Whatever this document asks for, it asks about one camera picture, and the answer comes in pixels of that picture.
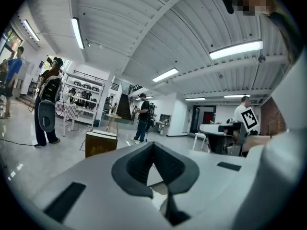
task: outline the staircase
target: staircase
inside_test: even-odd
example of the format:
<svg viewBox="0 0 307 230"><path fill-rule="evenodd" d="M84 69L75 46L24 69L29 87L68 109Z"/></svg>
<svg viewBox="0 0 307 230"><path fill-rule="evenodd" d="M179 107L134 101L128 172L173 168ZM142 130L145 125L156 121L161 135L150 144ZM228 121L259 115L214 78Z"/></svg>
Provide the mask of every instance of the staircase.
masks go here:
<svg viewBox="0 0 307 230"><path fill-rule="evenodd" d="M121 94L116 114L124 119L132 120L129 108L129 100L126 94Z"/></svg>

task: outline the floor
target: floor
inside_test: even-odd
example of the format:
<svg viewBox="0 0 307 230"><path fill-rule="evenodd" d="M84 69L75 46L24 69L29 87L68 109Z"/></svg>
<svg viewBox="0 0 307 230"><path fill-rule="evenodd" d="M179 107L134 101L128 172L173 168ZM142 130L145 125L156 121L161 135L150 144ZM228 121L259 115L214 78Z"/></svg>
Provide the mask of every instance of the floor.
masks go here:
<svg viewBox="0 0 307 230"><path fill-rule="evenodd" d="M108 122L103 120L102 126L97 129L106 130L107 124ZM82 147L81 145L89 127L76 123L75 130L69 131L70 126L67 126L65 137L62 136L62 128L63 119L56 118L56 134L61 142L37 149L31 146L36 144L36 138L34 112L29 112L28 106L13 100L11 117L0 119L0 155L6 166L4 171L8 182L11 183L10 186L19 190L25 197L31 199L51 178L85 158L84 145ZM119 123L118 128L118 149L133 145L130 138L136 132L136 124ZM191 149L194 139L191 137L167 138L158 133L151 133L148 141L158 141L171 149L179 146ZM202 141L197 140L196 150L200 150L201 144ZM153 189L163 195L167 193L163 185L154 186Z"/></svg>

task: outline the blue shirt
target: blue shirt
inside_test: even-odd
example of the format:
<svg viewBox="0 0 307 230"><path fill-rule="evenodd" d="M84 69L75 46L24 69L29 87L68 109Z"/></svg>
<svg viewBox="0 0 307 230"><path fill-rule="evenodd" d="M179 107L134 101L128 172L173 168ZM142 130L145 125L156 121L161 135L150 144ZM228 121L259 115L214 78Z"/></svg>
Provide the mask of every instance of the blue shirt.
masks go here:
<svg viewBox="0 0 307 230"><path fill-rule="evenodd" d="M20 58L17 59L10 59L8 61L8 74L6 76L6 79L11 80L14 76L14 73L19 73L19 70L23 64L23 61Z"/></svg>

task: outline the stair railing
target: stair railing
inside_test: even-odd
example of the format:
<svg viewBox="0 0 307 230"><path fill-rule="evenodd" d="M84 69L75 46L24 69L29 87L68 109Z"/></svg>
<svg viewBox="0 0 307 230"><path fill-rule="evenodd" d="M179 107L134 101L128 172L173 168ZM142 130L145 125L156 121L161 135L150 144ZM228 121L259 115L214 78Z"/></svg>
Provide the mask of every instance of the stair railing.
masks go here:
<svg viewBox="0 0 307 230"><path fill-rule="evenodd" d="M134 105L134 102L133 102L133 97L129 98L129 108L130 108L130 114L131 114L132 121L134 121L134 118L135 118L135 112L134 112L135 105Z"/></svg>

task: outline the black pants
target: black pants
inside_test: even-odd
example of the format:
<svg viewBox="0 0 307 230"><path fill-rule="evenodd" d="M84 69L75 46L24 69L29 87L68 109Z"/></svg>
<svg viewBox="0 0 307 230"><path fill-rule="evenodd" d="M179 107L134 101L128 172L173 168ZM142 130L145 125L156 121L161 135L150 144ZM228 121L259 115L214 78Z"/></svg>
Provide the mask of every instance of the black pants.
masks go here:
<svg viewBox="0 0 307 230"><path fill-rule="evenodd" d="M140 142L144 142L146 125L146 121L139 120L138 131L134 137L135 140L139 139L140 137Z"/></svg>
<svg viewBox="0 0 307 230"><path fill-rule="evenodd" d="M45 146L47 144L45 132L40 127L39 121L38 121L38 106L39 106L40 102L41 102L41 100L40 100L40 97L39 97L39 94L38 94L37 98L35 100L35 108L34 108L35 133L36 133L37 143L40 146ZM53 129L51 132L46 132L46 134L47 134L48 141L50 143L56 142L58 140L58 138L56 136L55 129Z"/></svg>
<svg viewBox="0 0 307 230"><path fill-rule="evenodd" d="M145 129L145 132L148 132L148 130L149 130L149 128L150 128L150 126L151 126L151 125L150 125L150 122L151 122L151 121L150 121L150 120L148 120L148 123L147 123L146 129Z"/></svg>

